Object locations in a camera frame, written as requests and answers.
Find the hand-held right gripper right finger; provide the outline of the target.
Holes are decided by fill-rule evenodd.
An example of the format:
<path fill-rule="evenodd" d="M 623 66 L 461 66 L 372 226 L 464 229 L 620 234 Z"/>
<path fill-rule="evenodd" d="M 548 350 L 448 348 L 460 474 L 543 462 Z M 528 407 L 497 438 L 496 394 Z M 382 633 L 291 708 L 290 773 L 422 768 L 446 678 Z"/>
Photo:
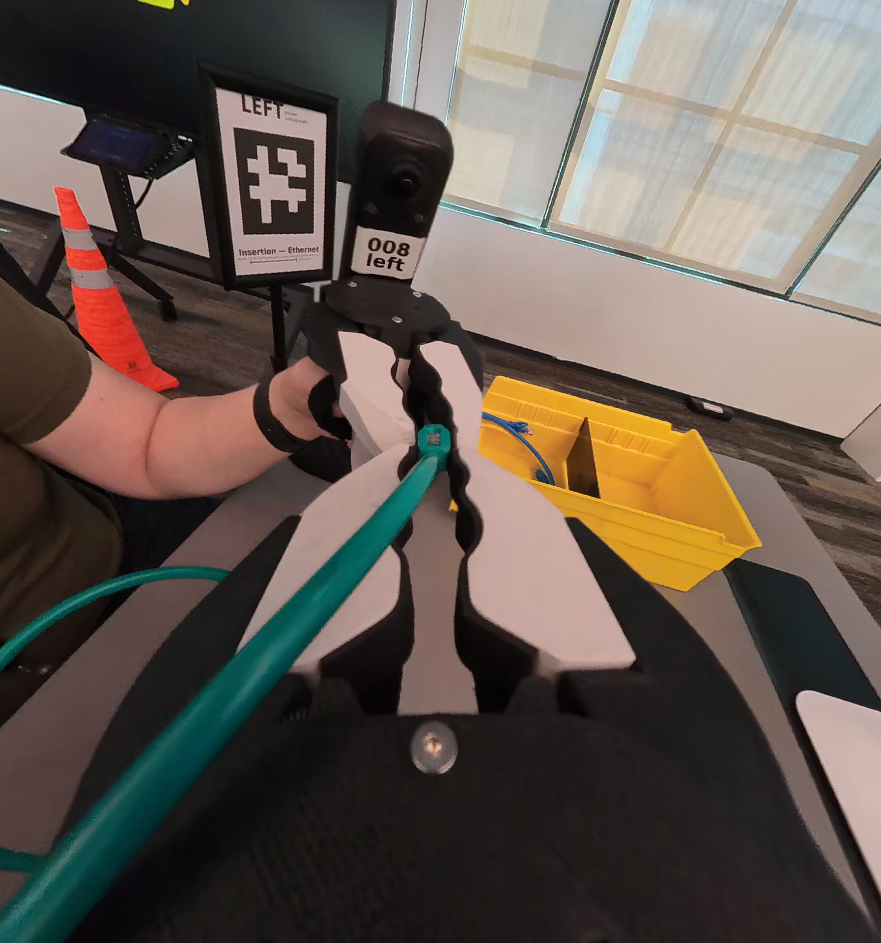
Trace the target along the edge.
<path fill-rule="evenodd" d="M 480 523 L 466 555 L 476 613 L 530 646 L 536 670 L 633 666 L 635 652 L 559 509 L 477 451 L 459 458 L 467 480 L 458 505 Z"/>

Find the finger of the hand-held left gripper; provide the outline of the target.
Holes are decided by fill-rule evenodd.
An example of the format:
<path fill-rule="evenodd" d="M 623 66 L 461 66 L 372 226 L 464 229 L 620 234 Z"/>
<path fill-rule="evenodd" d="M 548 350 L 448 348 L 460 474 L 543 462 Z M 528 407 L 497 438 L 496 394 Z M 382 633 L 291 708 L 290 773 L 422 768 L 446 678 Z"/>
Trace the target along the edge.
<path fill-rule="evenodd" d="M 479 454 L 483 392 L 462 349 L 449 342 L 419 345 L 408 366 L 407 410 L 418 434 L 441 425 L 451 435 L 451 455 L 471 461 Z"/>
<path fill-rule="evenodd" d="M 398 359 L 392 347 L 362 333 L 340 331 L 338 337 L 346 373 L 339 405 L 352 427 L 355 471 L 396 446 L 414 446 L 417 433 L 395 376 Z"/>

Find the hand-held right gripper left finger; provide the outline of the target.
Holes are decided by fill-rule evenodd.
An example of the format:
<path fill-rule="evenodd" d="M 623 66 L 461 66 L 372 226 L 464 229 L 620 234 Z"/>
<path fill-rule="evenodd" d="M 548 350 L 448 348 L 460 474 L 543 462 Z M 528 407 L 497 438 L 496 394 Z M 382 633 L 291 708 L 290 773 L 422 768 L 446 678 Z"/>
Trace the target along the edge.
<path fill-rule="evenodd" d="M 242 650 L 386 501 L 408 445 L 351 471 L 299 516 L 237 649 Z M 403 554 L 390 546 L 293 665 L 295 672 L 398 672 L 413 645 L 412 594 Z"/>

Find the yellow plastic bin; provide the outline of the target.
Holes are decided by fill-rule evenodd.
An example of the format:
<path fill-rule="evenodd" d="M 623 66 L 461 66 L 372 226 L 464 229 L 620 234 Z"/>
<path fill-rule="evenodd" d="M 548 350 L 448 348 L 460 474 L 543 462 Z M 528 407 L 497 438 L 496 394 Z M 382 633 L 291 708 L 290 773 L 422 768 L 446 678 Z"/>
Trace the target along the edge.
<path fill-rule="evenodd" d="M 586 417 L 599 499 L 568 490 L 566 458 Z M 666 421 L 499 377 L 483 395 L 479 454 L 650 583 L 688 591 L 763 544 L 701 435 Z"/>

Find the person's left forearm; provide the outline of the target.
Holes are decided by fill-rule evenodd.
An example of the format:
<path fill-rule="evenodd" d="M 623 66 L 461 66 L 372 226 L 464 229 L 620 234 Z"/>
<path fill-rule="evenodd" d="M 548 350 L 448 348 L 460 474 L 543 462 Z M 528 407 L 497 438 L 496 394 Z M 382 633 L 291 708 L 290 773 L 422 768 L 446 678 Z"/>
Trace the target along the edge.
<path fill-rule="evenodd" d="M 255 388 L 169 399 L 90 357 L 78 405 L 24 449 L 86 482 L 126 497 L 217 496 L 284 458 L 260 431 Z"/>

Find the person's left hand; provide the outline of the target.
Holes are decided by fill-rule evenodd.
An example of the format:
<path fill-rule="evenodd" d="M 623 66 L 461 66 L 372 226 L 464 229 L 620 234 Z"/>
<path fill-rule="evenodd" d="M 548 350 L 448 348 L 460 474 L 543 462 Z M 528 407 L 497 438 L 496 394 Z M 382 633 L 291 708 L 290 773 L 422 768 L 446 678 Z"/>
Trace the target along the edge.
<path fill-rule="evenodd" d="M 273 377 L 269 409 L 294 440 L 313 442 L 327 437 L 348 442 L 352 438 L 335 379 L 308 357 Z"/>

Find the black wrist band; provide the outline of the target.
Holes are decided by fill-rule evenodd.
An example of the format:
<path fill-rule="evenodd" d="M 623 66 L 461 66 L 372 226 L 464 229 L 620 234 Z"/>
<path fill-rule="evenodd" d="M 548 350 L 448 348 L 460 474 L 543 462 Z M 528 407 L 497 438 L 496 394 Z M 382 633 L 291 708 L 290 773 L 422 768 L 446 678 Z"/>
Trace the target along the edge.
<path fill-rule="evenodd" d="M 310 442 L 295 436 L 272 413 L 269 388 L 272 377 L 265 378 L 255 388 L 253 413 L 258 430 L 274 449 L 284 454 L 296 454 Z"/>

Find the dark bin divider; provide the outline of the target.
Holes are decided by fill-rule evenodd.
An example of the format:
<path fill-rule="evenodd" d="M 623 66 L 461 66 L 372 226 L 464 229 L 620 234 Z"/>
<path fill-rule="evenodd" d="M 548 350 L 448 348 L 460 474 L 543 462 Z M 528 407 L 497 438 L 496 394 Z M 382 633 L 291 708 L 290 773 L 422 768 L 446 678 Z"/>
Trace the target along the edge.
<path fill-rule="evenodd" d="M 590 435 L 589 419 L 582 418 L 566 458 L 568 490 L 600 498 L 599 477 Z"/>

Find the black framed tag sign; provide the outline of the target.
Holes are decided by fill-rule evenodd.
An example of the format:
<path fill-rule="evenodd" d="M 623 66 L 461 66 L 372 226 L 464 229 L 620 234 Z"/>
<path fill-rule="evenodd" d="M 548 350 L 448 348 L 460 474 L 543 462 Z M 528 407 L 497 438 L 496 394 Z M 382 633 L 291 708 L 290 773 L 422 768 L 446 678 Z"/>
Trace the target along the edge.
<path fill-rule="evenodd" d="M 270 364 L 284 369 L 300 324 L 284 287 L 334 271 L 340 102 L 320 92 L 200 61 L 199 156 L 214 277 L 269 289 Z"/>

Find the black wrist rest pad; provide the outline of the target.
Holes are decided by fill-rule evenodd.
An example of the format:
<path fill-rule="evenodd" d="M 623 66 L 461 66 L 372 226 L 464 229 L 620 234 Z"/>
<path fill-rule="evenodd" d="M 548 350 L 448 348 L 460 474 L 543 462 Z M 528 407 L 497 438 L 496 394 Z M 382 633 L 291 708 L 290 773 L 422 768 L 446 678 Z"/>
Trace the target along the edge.
<path fill-rule="evenodd" d="M 724 570 L 788 717 L 811 690 L 881 712 L 881 699 L 805 579 L 743 559 Z"/>

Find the orange traffic cone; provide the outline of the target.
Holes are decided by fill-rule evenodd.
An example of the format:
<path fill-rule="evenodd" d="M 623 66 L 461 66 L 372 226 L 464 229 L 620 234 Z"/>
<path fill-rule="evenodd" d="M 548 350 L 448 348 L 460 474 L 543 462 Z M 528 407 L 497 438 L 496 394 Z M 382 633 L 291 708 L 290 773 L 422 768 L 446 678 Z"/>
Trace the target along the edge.
<path fill-rule="evenodd" d="M 78 330 L 105 364 L 164 392 L 179 380 L 157 367 L 128 313 L 74 191 L 55 187 Z"/>

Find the black tablet on stand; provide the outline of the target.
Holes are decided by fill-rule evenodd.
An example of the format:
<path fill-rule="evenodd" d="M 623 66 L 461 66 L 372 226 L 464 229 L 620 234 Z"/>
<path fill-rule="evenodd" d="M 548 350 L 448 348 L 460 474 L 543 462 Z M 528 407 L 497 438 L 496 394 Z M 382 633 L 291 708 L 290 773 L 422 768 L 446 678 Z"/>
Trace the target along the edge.
<path fill-rule="evenodd" d="M 138 256 L 146 245 L 140 206 L 155 181 L 193 159 L 193 140 L 163 127 L 85 112 L 85 125 L 60 154 L 99 167 L 115 223 L 111 241 L 101 246 L 104 259 L 156 300 L 162 321 L 176 322 L 173 297 L 129 258 Z"/>

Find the person's olive clothing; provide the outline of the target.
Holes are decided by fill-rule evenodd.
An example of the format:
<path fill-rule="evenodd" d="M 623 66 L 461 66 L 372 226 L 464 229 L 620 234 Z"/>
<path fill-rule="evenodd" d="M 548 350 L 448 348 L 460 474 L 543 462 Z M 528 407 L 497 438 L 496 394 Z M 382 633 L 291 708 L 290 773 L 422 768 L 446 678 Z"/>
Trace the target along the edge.
<path fill-rule="evenodd" d="M 69 328 L 0 278 L 0 647 L 118 571 L 121 529 L 104 492 L 26 449 L 72 415 L 91 374 Z"/>

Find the large grid window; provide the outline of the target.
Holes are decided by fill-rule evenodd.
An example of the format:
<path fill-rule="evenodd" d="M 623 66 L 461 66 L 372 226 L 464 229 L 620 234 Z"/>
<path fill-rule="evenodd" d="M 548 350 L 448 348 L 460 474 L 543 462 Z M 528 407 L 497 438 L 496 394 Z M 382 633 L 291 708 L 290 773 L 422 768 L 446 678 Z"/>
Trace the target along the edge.
<path fill-rule="evenodd" d="M 881 325 L 881 1 L 410 2 L 445 200 Z"/>

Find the large dark wall screen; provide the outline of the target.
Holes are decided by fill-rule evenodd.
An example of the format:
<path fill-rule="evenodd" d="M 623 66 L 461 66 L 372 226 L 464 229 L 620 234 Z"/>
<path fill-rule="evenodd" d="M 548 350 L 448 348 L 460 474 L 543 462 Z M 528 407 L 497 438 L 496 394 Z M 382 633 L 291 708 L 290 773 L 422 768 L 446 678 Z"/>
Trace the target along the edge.
<path fill-rule="evenodd" d="M 339 181 L 386 95 L 395 2 L 0 1 L 0 85 L 200 133 L 198 63 L 340 101 Z"/>

